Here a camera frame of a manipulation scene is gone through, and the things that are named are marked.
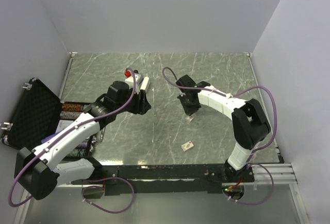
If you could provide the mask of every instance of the black case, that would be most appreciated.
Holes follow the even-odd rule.
[[[4,130],[1,139],[3,144],[18,150],[23,147],[32,150],[41,145],[42,139],[54,134],[62,111],[63,103],[38,78],[32,78],[29,84],[29,89],[24,90],[11,118],[12,127],[10,130]],[[90,155],[91,142],[92,137],[89,138],[86,156]]]

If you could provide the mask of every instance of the wall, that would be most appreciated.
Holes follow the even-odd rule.
[[[279,0],[41,0],[71,52],[250,52]]]
[[[330,218],[329,20],[329,0],[281,0],[253,55],[259,81],[277,101],[281,151],[311,222],[321,224]]]
[[[68,53],[39,0],[0,0],[0,122],[13,111],[21,85],[37,76],[59,92]],[[0,144],[1,223],[12,223],[17,209],[7,203],[17,151]],[[17,187],[14,201],[21,199]]]

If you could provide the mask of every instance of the purple hose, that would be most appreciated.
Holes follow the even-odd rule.
[[[133,204],[133,202],[134,202],[134,198],[135,198],[134,188],[133,188],[133,186],[131,185],[130,182],[128,182],[126,179],[122,179],[122,178],[118,178],[118,177],[110,177],[110,178],[105,178],[105,179],[99,179],[99,180],[86,180],[86,181],[88,181],[89,183],[97,183],[97,182],[103,182],[103,181],[105,181],[105,180],[111,180],[111,179],[118,179],[118,180],[121,180],[121,181],[125,182],[126,184],[128,184],[128,185],[130,186],[130,189],[132,190],[132,199],[131,199],[130,203],[128,204],[128,206],[127,206],[126,208],[124,208],[124,209],[122,209],[122,210],[119,210],[119,211],[110,211],[110,210],[106,210],[106,209],[102,208],[101,206],[98,206],[97,204],[95,204],[95,203],[93,203],[93,202],[87,200],[87,199],[84,197],[84,192],[85,192],[86,189],[92,189],[92,188],[101,188],[101,189],[102,189],[101,186],[95,186],[95,185],[93,185],[93,186],[88,186],[88,187],[84,188],[84,189],[81,191],[81,196],[83,197],[83,200],[84,200],[85,202],[89,203],[90,205],[93,205],[94,207],[98,208],[99,210],[103,210],[103,211],[105,211],[105,212],[107,212],[107,213],[109,213],[109,214],[119,214],[119,213],[123,213],[124,211],[128,210],[128,209],[132,206],[132,204]]]
[[[123,108],[125,108],[132,100],[134,94],[135,94],[135,87],[136,87],[136,81],[135,81],[135,73],[133,71],[132,68],[126,68],[126,71],[130,71],[132,76],[133,76],[133,91],[129,97],[129,99],[127,100],[127,102],[125,104],[123,104],[123,106],[121,106],[120,108],[108,113],[108,114],[105,114],[103,116],[99,116],[99,117],[95,117],[95,118],[92,118],[92,119],[89,119],[87,121],[84,121],[84,122],[81,122],[80,124],[78,124],[77,126],[78,127],[81,127],[87,123],[90,123],[92,121],[96,121],[96,120],[99,120],[99,119],[102,119],[102,118],[106,118],[106,117],[109,117],[111,115],[114,115],[118,112],[120,112]],[[49,146],[47,148],[45,148],[44,150],[42,150],[42,152],[40,152],[38,155],[36,155],[36,157],[34,157],[33,159],[31,159],[24,167],[23,169],[17,174],[16,178],[14,179],[14,183],[13,185],[10,187],[10,190],[9,190],[9,195],[8,195],[8,204],[12,207],[18,207],[18,206],[21,206],[22,204],[26,203],[28,200],[30,200],[32,198],[32,196],[29,196],[28,198],[26,198],[24,201],[16,204],[16,203],[13,203],[12,202],[12,193],[14,191],[14,188],[16,186],[16,183],[18,182],[18,180],[20,179],[20,177],[23,175],[23,173],[29,168],[30,165],[32,165],[37,159],[39,159],[41,156],[43,156],[45,153],[46,153],[46,149],[50,149],[52,148],[54,145],[56,145],[62,138],[64,138],[66,135],[68,135],[69,133],[71,133],[72,131],[74,131],[76,128],[75,127],[72,127],[70,128],[69,130],[63,132],[63,134],[61,134],[58,138],[56,138],[52,143],[49,144]]]
[[[166,79],[166,81],[167,81],[168,83],[170,83],[172,86],[175,86],[175,87],[180,88],[180,89],[191,89],[191,90],[204,90],[204,91],[211,91],[211,92],[214,92],[214,93],[216,93],[216,94],[219,94],[219,95],[221,95],[221,96],[223,96],[223,97],[226,96],[226,95],[223,94],[223,93],[220,93],[220,92],[218,92],[218,91],[212,91],[211,89],[207,89],[207,88],[199,88],[199,87],[183,87],[183,86],[178,86],[178,85],[174,84],[173,82],[171,82],[171,81],[169,80],[169,78],[165,75],[165,69],[168,69],[168,70],[171,71],[171,73],[173,74],[173,76],[174,76],[174,78],[175,78],[176,81],[177,81],[177,77],[176,77],[174,71],[173,71],[171,68],[169,68],[169,67],[164,67],[164,68],[163,68],[163,70],[162,70],[163,76],[164,76],[164,78]],[[277,110],[276,110],[276,104],[275,104],[275,100],[274,100],[274,97],[273,97],[272,93],[271,93],[266,87],[264,87],[264,86],[253,86],[253,87],[250,87],[250,88],[248,88],[248,89],[246,89],[246,90],[244,90],[244,91],[242,91],[242,92],[240,92],[240,93],[236,93],[236,94],[234,95],[234,97],[237,97],[237,96],[239,96],[239,95],[242,95],[242,94],[244,94],[244,93],[246,93],[246,92],[248,92],[248,91],[250,91],[250,90],[252,90],[252,89],[256,89],[256,88],[259,88],[259,89],[264,90],[264,91],[268,94],[268,96],[269,96],[269,98],[270,98],[270,100],[271,100],[271,102],[272,102],[273,112],[274,112],[274,128],[273,128],[273,135],[272,135],[272,137],[270,138],[270,140],[269,140],[265,145],[263,145],[262,147],[254,149],[254,150],[252,151],[252,154],[250,155],[250,157],[248,157],[248,159],[247,159],[246,162],[249,162],[249,161],[251,160],[251,158],[252,158],[252,156],[254,155],[255,152],[257,152],[257,151],[259,151],[259,150],[262,150],[262,149],[264,149],[264,148],[267,148],[267,147],[268,147],[268,146],[274,141],[275,136],[276,136],[276,133],[277,133]]]
[[[269,174],[270,180],[272,181],[272,189],[271,189],[270,193],[268,194],[268,196],[265,197],[263,200],[258,201],[258,202],[244,202],[244,201],[235,200],[235,199],[231,198],[229,195],[227,195],[226,193],[224,193],[226,196],[228,196],[228,200],[233,201],[235,203],[239,203],[239,204],[253,205],[253,206],[255,206],[255,205],[260,205],[260,204],[265,203],[266,201],[268,201],[272,197],[273,192],[274,192],[274,179],[272,177],[272,174],[270,173],[270,171],[265,166],[263,166],[263,165],[261,165],[259,163],[250,163],[250,164],[248,164],[247,168],[249,168],[252,165],[257,165],[257,166],[262,167]]]

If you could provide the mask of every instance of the purple cable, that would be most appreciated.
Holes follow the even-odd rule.
[[[270,173],[270,171],[265,166],[263,166],[259,163],[250,163],[250,164],[248,164],[247,168],[249,168],[252,165],[260,166],[268,173],[268,175],[270,177],[270,180],[272,181],[272,189],[271,189],[270,193],[268,194],[268,196],[265,197],[263,200],[258,201],[258,202],[244,202],[244,201],[235,200],[235,199],[231,198],[229,195],[227,195],[226,193],[224,193],[226,196],[228,196],[228,200],[233,201],[235,203],[244,204],[244,205],[260,205],[260,204],[265,203],[266,201],[268,201],[271,198],[271,196],[273,195],[273,192],[274,192],[274,179],[272,177],[272,174]]]
[[[99,120],[99,119],[102,119],[102,118],[106,118],[106,117],[109,117],[113,114],[116,114],[118,112],[120,112],[123,108],[125,108],[132,100],[134,94],[135,94],[135,87],[136,87],[136,80],[135,80],[135,73],[133,71],[132,68],[126,68],[126,71],[131,71],[131,74],[132,74],[132,77],[133,77],[133,91],[129,97],[129,99],[127,100],[127,102],[125,104],[123,104],[120,108],[108,113],[108,114],[105,114],[103,116],[99,116],[99,117],[95,117],[95,118],[92,118],[92,119],[89,119],[89,120],[86,120],[84,122],[81,122],[80,124],[78,124],[78,128],[81,127],[82,125],[85,125],[87,123],[90,123],[92,121],[96,121],[96,120]],[[69,133],[71,133],[72,131],[76,130],[75,127],[72,127],[70,128],[69,130],[63,132],[63,134],[61,134],[58,138],[56,138],[52,143],[49,144],[49,146],[47,148],[45,148],[44,150],[42,150],[42,152],[40,152],[38,155],[36,155],[36,157],[34,157],[33,159],[30,160],[30,162],[28,162],[24,167],[23,169],[17,174],[16,178],[14,179],[14,183],[13,185],[10,187],[10,190],[9,190],[9,195],[8,195],[8,204],[12,207],[19,207],[21,205],[23,205],[24,203],[26,203],[28,200],[30,200],[32,198],[32,196],[29,196],[28,198],[26,198],[24,201],[18,203],[18,204],[15,204],[12,202],[12,194],[13,194],[13,191],[14,191],[14,188],[16,186],[16,183],[19,181],[20,177],[23,175],[23,173],[29,168],[30,165],[32,165],[37,159],[39,159],[41,156],[43,156],[45,153],[46,153],[46,149],[50,149],[52,148],[54,145],[56,145],[62,138],[64,138],[66,135],[68,135]]]
[[[101,187],[101,186],[95,186],[95,185],[88,186],[88,187],[84,188],[84,189],[81,191],[81,196],[83,197],[83,201],[89,203],[90,205],[93,205],[94,207],[98,208],[99,210],[103,210],[103,211],[105,211],[105,212],[107,212],[107,213],[109,213],[109,214],[119,214],[119,213],[123,213],[124,211],[128,210],[128,209],[132,206],[132,204],[133,204],[133,202],[134,202],[134,198],[135,198],[134,188],[133,188],[133,186],[131,185],[130,182],[128,182],[126,179],[122,179],[122,178],[118,178],[118,177],[110,177],[110,178],[105,178],[105,179],[99,179],[99,180],[86,180],[86,181],[88,181],[88,182],[90,182],[90,183],[97,183],[97,182],[103,182],[103,181],[105,181],[105,180],[111,180],[111,179],[118,179],[118,180],[121,180],[121,181],[125,182],[126,184],[128,184],[128,185],[130,186],[130,188],[131,188],[131,190],[132,190],[132,199],[131,199],[130,203],[128,204],[128,206],[127,206],[126,208],[124,208],[124,209],[122,209],[122,210],[119,210],[119,211],[110,211],[110,210],[106,210],[106,209],[102,208],[101,206],[98,206],[97,204],[95,204],[95,203],[93,203],[93,202],[87,200],[87,199],[84,197],[84,192],[85,192],[86,189],[92,189],[92,188],[103,188],[103,187]]]
[[[163,76],[164,76],[164,78],[166,79],[166,81],[167,81],[168,83],[170,83],[172,86],[175,86],[175,87],[180,88],[180,89],[191,89],[191,90],[204,90],[204,91],[211,91],[211,92],[214,92],[214,93],[216,93],[216,94],[219,94],[219,95],[221,95],[221,96],[223,96],[223,97],[226,96],[226,95],[223,94],[223,93],[220,93],[220,92],[218,92],[218,91],[213,91],[213,90],[211,90],[211,89],[207,89],[207,88],[199,88],[199,87],[183,87],[183,86],[178,86],[178,85],[174,84],[173,82],[171,82],[171,81],[169,80],[169,78],[165,75],[165,69],[168,69],[168,70],[171,71],[171,73],[173,74],[173,76],[174,76],[174,78],[175,78],[176,81],[177,81],[177,77],[176,77],[174,71],[173,71],[171,68],[169,68],[169,67],[164,67],[164,68],[163,68],[163,70],[162,70]],[[252,151],[252,154],[250,155],[250,157],[248,157],[248,159],[247,159],[246,162],[249,162],[249,161],[251,160],[251,158],[252,158],[252,156],[255,154],[255,152],[257,152],[257,151],[259,151],[259,150],[262,150],[262,149],[264,149],[264,148],[267,148],[267,147],[268,147],[268,146],[274,141],[275,136],[276,136],[276,133],[277,133],[277,110],[276,110],[276,104],[275,104],[275,100],[274,100],[274,97],[273,97],[272,93],[271,93],[266,87],[264,87],[264,86],[253,86],[253,87],[250,87],[250,88],[248,88],[248,89],[246,89],[246,90],[244,90],[244,91],[242,91],[242,92],[240,92],[240,93],[236,93],[236,94],[234,95],[234,97],[237,97],[237,96],[239,96],[239,95],[242,95],[242,94],[244,94],[244,93],[246,93],[246,92],[248,92],[248,91],[250,91],[250,90],[252,90],[252,89],[256,89],[256,88],[259,88],[259,89],[264,90],[264,91],[268,94],[268,96],[269,96],[269,98],[270,98],[270,100],[271,100],[271,102],[272,102],[273,112],[274,112],[274,128],[273,128],[273,135],[272,135],[272,137],[270,138],[270,140],[269,140],[265,145],[263,145],[262,147],[254,149],[254,150]]]

